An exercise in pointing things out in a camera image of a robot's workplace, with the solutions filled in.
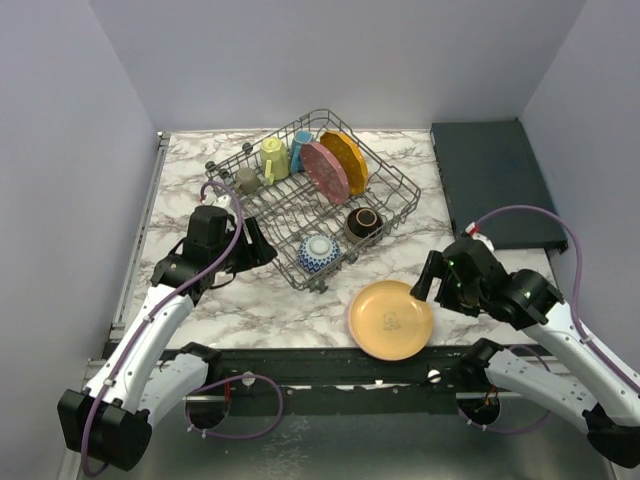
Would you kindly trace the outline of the red patterned bowl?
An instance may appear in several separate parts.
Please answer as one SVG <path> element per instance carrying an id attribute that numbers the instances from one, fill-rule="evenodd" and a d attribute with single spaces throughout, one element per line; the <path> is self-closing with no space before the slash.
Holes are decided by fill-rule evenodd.
<path id="1" fill-rule="evenodd" d="M 337 242 L 326 235 L 306 237 L 298 249 L 298 262 L 310 274 L 316 274 L 341 256 Z"/>

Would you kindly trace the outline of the small grey cup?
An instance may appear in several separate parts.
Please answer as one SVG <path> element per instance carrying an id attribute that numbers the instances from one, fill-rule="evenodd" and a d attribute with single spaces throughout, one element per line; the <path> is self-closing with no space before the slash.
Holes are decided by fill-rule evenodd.
<path id="1" fill-rule="evenodd" d="M 238 194 L 253 194 L 261 186 L 262 182 L 253 169 L 242 167 L 236 171 L 234 189 Z"/>

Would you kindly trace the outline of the yellow pink rimmed plate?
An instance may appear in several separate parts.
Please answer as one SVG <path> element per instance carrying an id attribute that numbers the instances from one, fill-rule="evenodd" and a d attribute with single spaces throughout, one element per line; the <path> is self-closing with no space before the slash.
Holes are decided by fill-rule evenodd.
<path id="1" fill-rule="evenodd" d="M 348 327 L 368 355 L 384 361 L 400 361 L 424 348 L 434 329 L 430 305 L 413 298 L 411 287 L 383 280 L 364 287 L 348 308 Z"/>

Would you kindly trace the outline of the dark brown cream bowl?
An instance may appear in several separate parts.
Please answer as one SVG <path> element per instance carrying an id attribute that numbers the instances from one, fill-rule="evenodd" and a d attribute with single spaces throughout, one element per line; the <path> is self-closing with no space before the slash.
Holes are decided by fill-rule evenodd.
<path id="1" fill-rule="evenodd" d="M 382 234 L 383 220 L 380 214 L 369 207 L 352 210 L 344 223 L 346 238 L 354 244 L 362 240 L 377 241 Z"/>

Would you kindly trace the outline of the grey wire dish rack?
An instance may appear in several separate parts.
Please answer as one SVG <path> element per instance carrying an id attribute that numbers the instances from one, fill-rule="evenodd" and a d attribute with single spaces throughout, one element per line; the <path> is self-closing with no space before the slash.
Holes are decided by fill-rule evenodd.
<path id="1" fill-rule="evenodd" d="M 345 264 L 353 264 L 364 251 L 379 243 L 405 222 L 418 205 L 420 189 L 397 167 L 382 159 L 339 116 L 327 108 L 315 109 L 271 132 L 271 137 L 290 147 L 297 132 L 311 132 L 316 139 L 329 130 L 346 134 L 363 153 L 369 179 L 365 191 L 350 197 L 343 205 L 333 205 L 304 173 L 289 175 L 272 185 L 263 184 L 251 194 L 242 194 L 246 217 L 258 222 L 267 241 L 277 250 L 276 269 L 296 290 L 324 293 L 327 282 Z M 345 222 L 351 211 L 369 207 L 382 225 L 376 232 L 352 242 L 347 239 Z M 323 234 L 337 243 L 340 255 L 329 266 L 310 273 L 298 261 L 298 250 L 309 236 Z"/>

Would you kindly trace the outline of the yellow green mug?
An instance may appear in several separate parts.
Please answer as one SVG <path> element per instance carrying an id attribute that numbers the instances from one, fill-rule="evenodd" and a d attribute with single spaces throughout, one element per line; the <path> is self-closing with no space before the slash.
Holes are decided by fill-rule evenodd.
<path id="1" fill-rule="evenodd" d="M 283 180 L 289 175 L 289 156 L 282 140 L 267 137 L 260 145 L 260 159 L 263 176 L 267 185 Z"/>

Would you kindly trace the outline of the brown plate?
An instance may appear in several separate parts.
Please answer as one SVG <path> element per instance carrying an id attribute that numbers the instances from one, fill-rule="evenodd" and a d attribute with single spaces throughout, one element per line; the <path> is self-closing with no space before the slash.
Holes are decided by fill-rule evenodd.
<path id="1" fill-rule="evenodd" d="M 302 165 L 312 184 L 332 204 L 344 204 L 350 195 L 347 175 L 336 156 L 318 142 L 304 143 Z"/>

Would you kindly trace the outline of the blue floral mug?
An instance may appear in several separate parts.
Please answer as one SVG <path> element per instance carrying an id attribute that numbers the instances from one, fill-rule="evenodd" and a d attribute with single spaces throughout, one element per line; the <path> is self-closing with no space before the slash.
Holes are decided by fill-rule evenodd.
<path id="1" fill-rule="evenodd" d="M 292 174 L 304 170 L 301 160 L 301 149 L 304 144 L 311 142 L 313 139 L 314 136 L 310 131 L 299 130 L 296 132 L 290 149 L 290 172 Z"/>

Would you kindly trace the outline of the orange polka dot plate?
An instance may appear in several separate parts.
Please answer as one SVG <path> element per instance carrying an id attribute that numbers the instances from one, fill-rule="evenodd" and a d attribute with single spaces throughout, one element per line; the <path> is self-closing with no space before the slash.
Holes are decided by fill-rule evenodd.
<path id="1" fill-rule="evenodd" d="M 350 193 L 362 194 L 368 184 L 368 166 L 364 155 L 347 134 L 341 131 L 326 131 L 320 137 L 325 146 L 339 161 L 349 181 Z"/>

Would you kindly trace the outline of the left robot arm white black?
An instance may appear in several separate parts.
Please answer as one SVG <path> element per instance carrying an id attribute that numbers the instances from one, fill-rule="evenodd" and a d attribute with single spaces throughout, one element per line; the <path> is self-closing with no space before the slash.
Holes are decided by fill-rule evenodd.
<path id="1" fill-rule="evenodd" d="M 94 478 L 109 467 L 129 471 L 144 455 L 155 425 L 183 397 L 220 391 L 230 397 L 220 352 L 191 342 L 169 366 L 158 362 L 177 328 L 219 272 L 237 274 L 277 256 L 255 218 L 199 206 L 186 236 L 155 266 L 133 325 L 81 391 L 66 390 L 57 411 L 68 449 Z"/>

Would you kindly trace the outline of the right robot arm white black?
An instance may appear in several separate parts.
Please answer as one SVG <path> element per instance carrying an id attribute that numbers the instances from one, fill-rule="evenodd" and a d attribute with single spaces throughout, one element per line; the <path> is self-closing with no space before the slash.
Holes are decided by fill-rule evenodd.
<path id="1" fill-rule="evenodd" d="M 542 275 L 507 272 L 485 242 L 463 237 L 444 251 L 430 251 L 410 294 L 426 300 L 434 279 L 441 307 L 493 319 L 524 333 L 572 374 L 567 380 L 520 359 L 489 339 L 463 355 L 460 379 L 469 390 L 489 385 L 516 392 L 573 424 L 609 461 L 639 464 L 639 375 L 583 325 L 572 307 Z"/>

